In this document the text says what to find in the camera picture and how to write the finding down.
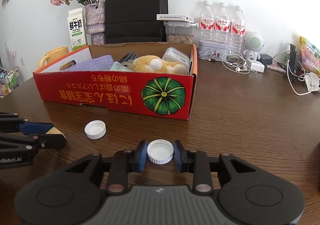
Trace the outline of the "red cardboard box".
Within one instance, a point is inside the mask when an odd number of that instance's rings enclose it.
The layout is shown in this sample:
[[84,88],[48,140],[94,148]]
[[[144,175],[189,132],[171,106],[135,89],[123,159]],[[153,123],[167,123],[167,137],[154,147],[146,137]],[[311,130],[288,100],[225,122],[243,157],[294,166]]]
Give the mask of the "red cardboard box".
[[[129,52],[161,57],[170,47],[189,57],[187,75],[60,69],[71,61],[80,64],[104,55],[117,61]],[[166,42],[90,45],[39,68],[33,77],[44,101],[102,106],[111,111],[187,120],[197,81],[197,50],[193,44]]]

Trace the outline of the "clear cotton swab box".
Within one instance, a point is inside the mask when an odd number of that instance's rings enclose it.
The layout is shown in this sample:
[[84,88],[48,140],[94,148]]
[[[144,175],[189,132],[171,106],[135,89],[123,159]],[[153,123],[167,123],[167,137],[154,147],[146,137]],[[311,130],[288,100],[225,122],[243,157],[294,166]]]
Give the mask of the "clear cotton swab box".
[[162,56],[162,60],[168,61],[168,62],[178,62],[183,64],[186,68],[189,67],[190,59],[185,53],[182,53],[181,51],[177,50],[174,47],[169,47],[164,55]]

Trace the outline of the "milk carton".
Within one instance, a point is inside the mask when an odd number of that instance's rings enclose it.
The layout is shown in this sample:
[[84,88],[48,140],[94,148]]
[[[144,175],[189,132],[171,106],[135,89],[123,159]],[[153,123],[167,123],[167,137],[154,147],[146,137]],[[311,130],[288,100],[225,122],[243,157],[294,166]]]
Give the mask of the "milk carton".
[[87,46],[83,8],[70,10],[68,12],[67,21],[69,26],[72,51]]

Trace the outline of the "white tissue wad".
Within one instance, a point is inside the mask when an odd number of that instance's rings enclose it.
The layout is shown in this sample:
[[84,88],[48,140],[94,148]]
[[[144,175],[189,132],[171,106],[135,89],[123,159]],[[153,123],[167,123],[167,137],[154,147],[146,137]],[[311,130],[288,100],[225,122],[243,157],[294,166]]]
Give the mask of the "white tissue wad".
[[132,70],[128,69],[126,66],[122,65],[118,61],[115,61],[112,64],[110,71],[113,71],[113,72],[132,72]]

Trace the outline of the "purple ceramic vase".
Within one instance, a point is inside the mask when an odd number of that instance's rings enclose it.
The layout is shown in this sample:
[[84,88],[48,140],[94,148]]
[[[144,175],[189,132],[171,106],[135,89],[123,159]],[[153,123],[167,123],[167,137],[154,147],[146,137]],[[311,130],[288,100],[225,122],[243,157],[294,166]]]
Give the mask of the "purple ceramic vase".
[[105,44],[105,2],[85,6],[86,33],[91,36],[91,44]]

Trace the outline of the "yellow white plush toy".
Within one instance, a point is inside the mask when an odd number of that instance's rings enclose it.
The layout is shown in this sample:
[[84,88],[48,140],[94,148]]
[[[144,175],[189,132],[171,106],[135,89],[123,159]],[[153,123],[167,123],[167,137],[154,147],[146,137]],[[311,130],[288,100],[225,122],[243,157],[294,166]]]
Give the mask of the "yellow white plush toy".
[[169,62],[155,55],[145,55],[133,60],[133,70],[141,73],[186,75],[188,69],[180,62]]

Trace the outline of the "clear jar of seeds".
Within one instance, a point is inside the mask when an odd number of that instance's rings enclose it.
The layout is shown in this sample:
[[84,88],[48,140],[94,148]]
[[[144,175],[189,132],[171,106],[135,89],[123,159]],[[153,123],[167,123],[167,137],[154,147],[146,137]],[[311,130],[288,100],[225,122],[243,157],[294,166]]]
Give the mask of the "clear jar of seeds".
[[199,27],[198,23],[190,22],[164,22],[167,42],[192,44],[194,43],[195,31]]

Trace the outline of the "snack bag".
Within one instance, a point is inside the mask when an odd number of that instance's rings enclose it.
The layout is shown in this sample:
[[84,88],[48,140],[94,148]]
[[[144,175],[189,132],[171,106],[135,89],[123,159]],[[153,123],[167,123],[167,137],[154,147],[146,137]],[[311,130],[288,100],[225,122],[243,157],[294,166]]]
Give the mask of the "snack bag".
[[300,36],[300,62],[304,69],[315,73],[320,77],[320,53],[319,49],[314,46],[309,40]]

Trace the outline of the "water bottle right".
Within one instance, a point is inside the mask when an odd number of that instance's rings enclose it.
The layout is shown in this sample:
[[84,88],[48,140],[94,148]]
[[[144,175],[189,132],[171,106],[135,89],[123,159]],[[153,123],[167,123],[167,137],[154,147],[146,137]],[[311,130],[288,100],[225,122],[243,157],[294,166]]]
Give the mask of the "water bottle right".
[[237,54],[242,49],[244,34],[246,29],[246,20],[243,9],[239,5],[235,6],[235,12],[231,21],[231,36],[229,41],[229,51],[231,54]]

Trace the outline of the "water bottle left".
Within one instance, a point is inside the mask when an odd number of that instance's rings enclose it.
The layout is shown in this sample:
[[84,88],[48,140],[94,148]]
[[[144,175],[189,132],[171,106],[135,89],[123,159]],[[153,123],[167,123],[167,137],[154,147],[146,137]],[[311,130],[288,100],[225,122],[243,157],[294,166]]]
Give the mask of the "water bottle left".
[[215,40],[215,13],[212,3],[208,0],[203,2],[203,8],[200,12],[200,39],[204,41]]

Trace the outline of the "medium white bottle cap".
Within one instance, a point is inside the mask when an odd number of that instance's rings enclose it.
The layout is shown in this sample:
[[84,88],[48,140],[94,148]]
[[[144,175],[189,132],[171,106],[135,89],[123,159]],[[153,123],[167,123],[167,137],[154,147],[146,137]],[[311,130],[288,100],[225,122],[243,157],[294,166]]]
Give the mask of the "medium white bottle cap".
[[106,131],[106,125],[101,120],[93,120],[85,126],[85,134],[91,140],[102,138]]

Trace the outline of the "large white bottle cap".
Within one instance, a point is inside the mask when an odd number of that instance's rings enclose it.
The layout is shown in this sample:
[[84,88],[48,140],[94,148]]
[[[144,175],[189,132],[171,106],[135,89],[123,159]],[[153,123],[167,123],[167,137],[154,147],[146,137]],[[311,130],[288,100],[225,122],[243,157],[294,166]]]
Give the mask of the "large white bottle cap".
[[169,163],[174,155],[174,146],[164,139],[156,139],[148,144],[147,154],[153,164],[163,165]]

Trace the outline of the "yellow ceramic mug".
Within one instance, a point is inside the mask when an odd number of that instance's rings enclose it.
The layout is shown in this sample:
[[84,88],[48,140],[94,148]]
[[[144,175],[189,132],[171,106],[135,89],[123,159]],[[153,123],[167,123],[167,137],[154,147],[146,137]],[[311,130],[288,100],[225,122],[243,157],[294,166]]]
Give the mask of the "yellow ceramic mug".
[[69,53],[69,50],[67,46],[59,47],[47,52],[45,56],[40,60],[39,68],[43,67],[45,64],[49,64],[59,59],[60,57],[63,57],[68,53]]

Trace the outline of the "purple cloth pouch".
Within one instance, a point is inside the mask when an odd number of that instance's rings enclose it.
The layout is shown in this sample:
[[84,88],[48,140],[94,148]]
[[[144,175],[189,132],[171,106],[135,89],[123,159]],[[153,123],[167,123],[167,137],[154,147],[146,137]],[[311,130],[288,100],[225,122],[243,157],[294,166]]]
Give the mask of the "purple cloth pouch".
[[96,71],[109,71],[114,64],[111,55],[104,55],[95,59],[87,60],[75,64],[69,68],[64,69],[64,72],[96,72]]

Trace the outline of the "small beige wooden block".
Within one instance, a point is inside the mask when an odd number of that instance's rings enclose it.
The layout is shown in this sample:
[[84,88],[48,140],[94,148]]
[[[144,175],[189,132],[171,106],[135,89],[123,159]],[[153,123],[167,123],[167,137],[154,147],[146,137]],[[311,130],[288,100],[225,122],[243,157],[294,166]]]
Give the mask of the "small beige wooden block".
[[50,136],[63,136],[65,138],[65,135],[60,131],[58,130],[55,126],[53,126],[50,130],[48,130],[46,132],[46,135],[50,135]]

